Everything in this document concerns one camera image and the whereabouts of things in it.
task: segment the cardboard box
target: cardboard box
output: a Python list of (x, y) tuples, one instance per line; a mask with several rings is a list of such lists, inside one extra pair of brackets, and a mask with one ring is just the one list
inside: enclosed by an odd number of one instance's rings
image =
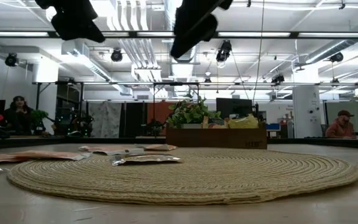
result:
[(167, 129), (167, 144), (178, 147), (267, 149), (266, 127), (252, 129)]

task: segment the person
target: person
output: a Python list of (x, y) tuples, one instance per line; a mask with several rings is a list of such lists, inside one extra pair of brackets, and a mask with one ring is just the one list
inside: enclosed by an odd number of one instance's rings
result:
[(16, 134), (31, 134), (31, 112), (23, 96), (15, 96), (10, 107), (4, 111), (7, 129), (13, 129)]
[(341, 139), (355, 139), (353, 124), (350, 122), (350, 112), (341, 110), (338, 112), (338, 117), (334, 120), (333, 124), (329, 126), (326, 131), (327, 138), (341, 138)]

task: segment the man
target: man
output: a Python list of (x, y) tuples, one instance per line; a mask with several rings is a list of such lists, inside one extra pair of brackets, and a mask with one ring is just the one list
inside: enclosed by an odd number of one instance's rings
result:
[(336, 118), (326, 131), (327, 138), (341, 138), (341, 139), (355, 139), (353, 134), (353, 124), (350, 122), (351, 115), (346, 110), (338, 112), (338, 118)]

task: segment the red shirt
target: red shirt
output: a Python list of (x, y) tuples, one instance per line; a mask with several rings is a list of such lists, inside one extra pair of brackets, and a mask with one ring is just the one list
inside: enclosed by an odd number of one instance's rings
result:
[(346, 125), (342, 125), (341, 122), (339, 122), (338, 119), (335, 119), (333, 124), (329, 126), (329, 128), (326, 131), (326, 137), (327, 138), (344, 138), (349, 137), (352, 139), (355, 139), (356, 136), (353, 134), (353, 124), (347, 123)]

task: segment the green plant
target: green plant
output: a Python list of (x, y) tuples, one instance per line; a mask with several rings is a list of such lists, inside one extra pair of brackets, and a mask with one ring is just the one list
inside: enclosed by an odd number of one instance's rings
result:
[(176, 128), (181, 128), (183, 124), (201, 124), (205, 116), (219, 118), (221, 112), (209, 112), (208, 107), (204, 105), (205, 100), (199, 96), (197, 103), (193, 103), (192, 100), (183, 100), (169, 106), (174, 114), (167, 119), (167, 123)]
[(31, 119), (34, 124), (39, 124), (43, 119), (48, 117), (48, 113), (42, 110), (35, 110), (31, 112)]

